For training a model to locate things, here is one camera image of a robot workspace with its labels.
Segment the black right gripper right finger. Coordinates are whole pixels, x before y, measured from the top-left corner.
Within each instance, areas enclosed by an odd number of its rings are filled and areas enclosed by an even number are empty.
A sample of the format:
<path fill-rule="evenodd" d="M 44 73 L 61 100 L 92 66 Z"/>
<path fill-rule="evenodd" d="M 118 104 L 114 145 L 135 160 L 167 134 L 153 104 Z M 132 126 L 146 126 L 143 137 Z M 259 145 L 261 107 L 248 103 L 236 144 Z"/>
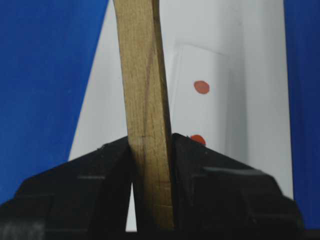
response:
<path fill-rule="evenodd" d="M 177 229 L 197 239 L 301 240 L 297 204 L 275 178 L 175 133 Z"/>

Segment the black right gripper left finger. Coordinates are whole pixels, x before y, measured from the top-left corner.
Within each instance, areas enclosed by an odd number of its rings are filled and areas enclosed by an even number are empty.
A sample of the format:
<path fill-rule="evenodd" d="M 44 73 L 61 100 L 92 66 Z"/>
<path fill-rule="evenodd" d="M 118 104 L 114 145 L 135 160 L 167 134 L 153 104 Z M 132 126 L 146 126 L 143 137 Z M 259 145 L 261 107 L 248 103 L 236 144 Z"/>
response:
<path fill-rule="evenodd" d="M 123 137 L 25 179 L 0 207 L 1 239 L 120 239 L 126 233 L 131 163 Z"/>

